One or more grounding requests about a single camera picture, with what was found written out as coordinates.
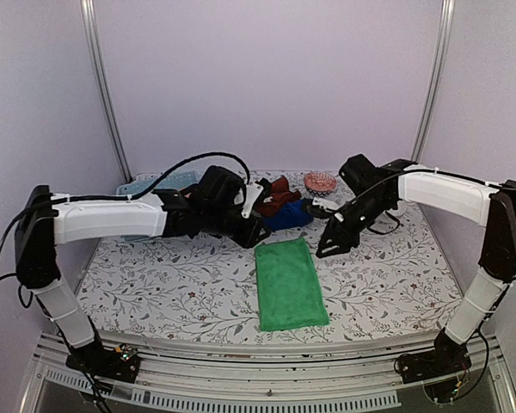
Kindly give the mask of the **green towel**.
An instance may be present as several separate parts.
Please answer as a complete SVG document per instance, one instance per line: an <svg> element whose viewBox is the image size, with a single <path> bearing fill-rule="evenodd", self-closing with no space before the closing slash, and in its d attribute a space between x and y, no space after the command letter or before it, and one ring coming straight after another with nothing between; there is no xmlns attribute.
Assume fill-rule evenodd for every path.
<svg viewBox="0 0 516 413"><path fill-rule="evenodd" d="M316 268L304 239L256 247L255 275L262 331L329 324Z"/></svg>

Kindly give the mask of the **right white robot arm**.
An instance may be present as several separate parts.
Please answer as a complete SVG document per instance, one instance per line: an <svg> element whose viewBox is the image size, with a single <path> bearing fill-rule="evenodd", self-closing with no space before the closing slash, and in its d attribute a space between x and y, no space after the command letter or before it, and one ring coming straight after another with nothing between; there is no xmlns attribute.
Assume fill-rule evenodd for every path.
<svg viewBox="0 0 516 413"><path fill-rule="evenodd" d="M359 247L360 234L399 203L415 203L429 224L463 288L464 297L427 357L427 367L445 375L464 345L496 310L516 276L516 181L490 182L428 168L406 159L376 166L365 155L349 157L339 170L353 198L330 215L319 257Z"/></svg>

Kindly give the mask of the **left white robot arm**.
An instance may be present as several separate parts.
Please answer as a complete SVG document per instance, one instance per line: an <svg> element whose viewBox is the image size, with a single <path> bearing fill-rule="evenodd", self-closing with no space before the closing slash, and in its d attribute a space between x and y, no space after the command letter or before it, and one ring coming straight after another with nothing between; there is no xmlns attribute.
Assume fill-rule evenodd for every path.
<svg viewBox="0 0 516 413"><path fill-rule="evenodd" d="M91 318L76 290L99 240L107 237L226 237L249 249L268 236L255 206L268 196L267 184L243 179L225 167L210 166L183 189L158 178L137 194L55 194L35 186L15 228L15 274L44 312L77 349L92 373L110 367L98 345Z"/></svg>

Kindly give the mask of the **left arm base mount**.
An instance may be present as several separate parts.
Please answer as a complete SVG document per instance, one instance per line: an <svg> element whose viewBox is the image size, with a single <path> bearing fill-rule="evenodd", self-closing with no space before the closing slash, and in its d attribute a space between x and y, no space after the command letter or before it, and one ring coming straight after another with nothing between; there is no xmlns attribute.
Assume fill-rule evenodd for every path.
<svg viewBox="0 0 516 413"><path fill-rule="evenodd" d="M133 346L121 343L115 348L103 346L98 336L90 344L74 348L66 343L69 355L65 365L88 376L134 384L141 358Z"/></svg>

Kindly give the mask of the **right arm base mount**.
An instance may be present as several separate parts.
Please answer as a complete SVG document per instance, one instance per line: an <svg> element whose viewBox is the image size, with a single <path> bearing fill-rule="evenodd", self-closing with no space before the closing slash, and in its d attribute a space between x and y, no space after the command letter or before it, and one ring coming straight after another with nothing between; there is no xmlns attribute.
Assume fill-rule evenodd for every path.
<svg viewBox="0 0 516 413"><path fill-rule="evenodd" d="M433 341L433 349L399 355L394 371L404 384L434 379L423 388L436 404L451 404L460 393L472 362L465 344L454 342L442 329Z"/></svg>

